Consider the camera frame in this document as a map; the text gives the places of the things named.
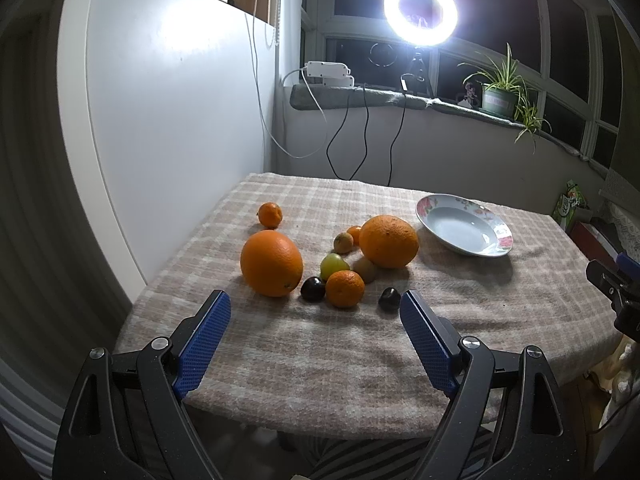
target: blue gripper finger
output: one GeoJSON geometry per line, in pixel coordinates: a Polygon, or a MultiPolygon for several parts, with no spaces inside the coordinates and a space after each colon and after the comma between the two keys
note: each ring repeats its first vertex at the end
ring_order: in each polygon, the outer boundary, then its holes
{"type": "Polygon", "coordinates": [[[616,258],[616,265],[634,282],[640,282],[640,264],[631,259],[628,254],[620,253],[616,258]]]}
{"type": "Polygon", "coordinates": [[[454,396],[461,361],[458,342],[415,290],[402,295],[400,320],[433,387],[454,396]]]}
{"type": "Polygon", "coordinates": [[[178,356],[173,386],[179,399],[200,386],[230,319],[231,300],[226,292],[220,292],[178,356]]]}

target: green grape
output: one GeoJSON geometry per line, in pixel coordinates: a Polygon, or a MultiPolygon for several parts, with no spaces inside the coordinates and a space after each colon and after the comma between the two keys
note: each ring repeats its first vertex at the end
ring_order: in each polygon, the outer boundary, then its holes
{"type": "Polygon", "coordinates": [[[324,257],[322,263],[320,263],[320,277],[323,280],[328,280],[334,272],[339,270],[351,270],[349,264],[345,262],[340,254],[329,253],[324,257]]]}

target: table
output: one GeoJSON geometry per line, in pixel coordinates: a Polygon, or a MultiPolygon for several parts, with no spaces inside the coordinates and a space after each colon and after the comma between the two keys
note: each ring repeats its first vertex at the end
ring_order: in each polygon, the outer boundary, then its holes
{"type": "MultiPolygon", "coordinates": [[[[540,346],[559,383],[611,354],[620,334],[609,302],[585,278],[587,259],[549,217],[486,204],[513,232],[497,259],[454,253],[421,227],[422,191],[250,174],[228,193],[140,295],[116,351],[142,348],[192,316],[214,288],[228,292],[232,318],[200,384],[186,401],[274,430],[339,438],[410,438],[437,427],[447,398],[434,390],[398,316],[376,305],[382,290],[415,288],[458,331],[490,348],[540,346]],[[420,251],[405,269],[384,270],[359,307],[337,310],[255,294],[240,273],[255,213],[277,202],[278,228],[300,249],[303,280],[319,273],[338,232],[393,214],[418,232],[420,251]]],[[[359,256],[351,254],[348,261],[359,256]]],[[[495,416],[495,402],[487,417],[495,416]]]]}

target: white power strip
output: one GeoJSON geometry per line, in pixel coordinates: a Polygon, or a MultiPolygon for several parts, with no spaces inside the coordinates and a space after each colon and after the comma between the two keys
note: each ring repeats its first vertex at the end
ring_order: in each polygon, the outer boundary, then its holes
{"type": "Polygon", "coordinates": [[[328,61],[307,61],[305,69],[307,77],[344,79],[351,73],[351,70],[344,63],[330,63],[328,61]]]}
{"type": "Polygon", "coordinates": [[[352,75],[347,77],[323,77],[322,86],[343,86],[347,88],[353,88],[354,80],[352,75]]]}

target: metal screw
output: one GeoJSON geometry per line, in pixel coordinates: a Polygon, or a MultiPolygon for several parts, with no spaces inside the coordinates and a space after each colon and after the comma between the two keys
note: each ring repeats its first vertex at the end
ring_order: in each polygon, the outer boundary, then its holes
{"type": "Polygon", "coordinates": [[[92,348],[89,352],[89,357],[91,359],[100,359],[104,355],[104,348],[98,346],[98,348],[92,348]]]}
{"type": "Polygon", "coordinates": [[[163,348],[167,348],[168,345],[169,340],[165,337],[156,337],[151,342],[151,348],[153,348],[154,350],[162,350],[163,348]]]}
{"type": "Polygon", "coordinates": [[[468,336],[462,339],[462,344],[473,350],[480,346],[480,340],[477,337],[468,336]]]}
{"type": "Polygon", "coordinates": [[[537,346],[527,346],[527,354],[534,359],[539,359],[542,357],[542,350],[537,346]]]}

